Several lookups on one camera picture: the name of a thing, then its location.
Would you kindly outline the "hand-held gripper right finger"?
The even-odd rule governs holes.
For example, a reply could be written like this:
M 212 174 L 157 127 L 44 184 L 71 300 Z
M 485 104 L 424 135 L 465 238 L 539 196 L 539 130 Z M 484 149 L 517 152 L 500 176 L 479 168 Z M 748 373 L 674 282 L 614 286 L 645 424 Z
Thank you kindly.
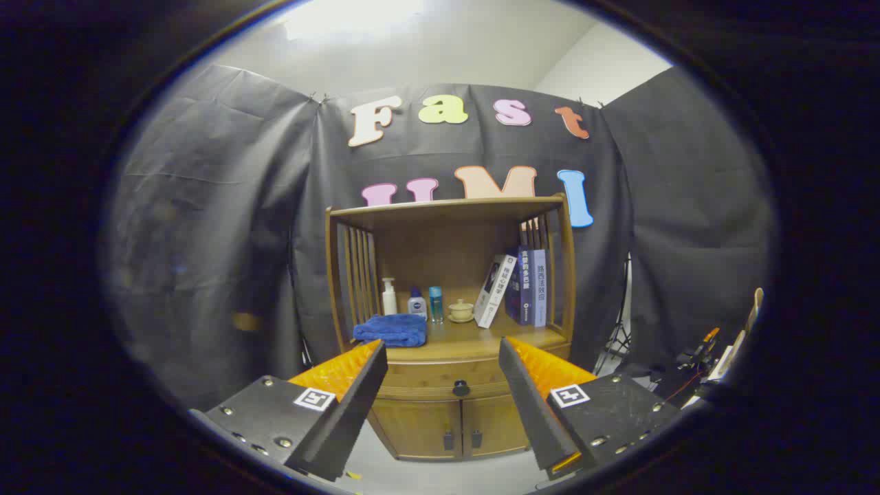
M 598 377 L 506 336 L 498 364 L 536 463 L 550 479 L 613 463 L 680 415 L 672 402 L 625 374 Z

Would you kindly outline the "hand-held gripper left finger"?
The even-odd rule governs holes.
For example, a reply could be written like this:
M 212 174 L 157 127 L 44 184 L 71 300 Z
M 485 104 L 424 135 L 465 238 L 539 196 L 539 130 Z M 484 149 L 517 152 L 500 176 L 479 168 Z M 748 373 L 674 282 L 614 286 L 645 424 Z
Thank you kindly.
M 216 406 L 189 414 L 270 469 L 334 481 L 344 474 L 387 370 L 386 344 L 374 340 L 293 378 L 260 376 Z

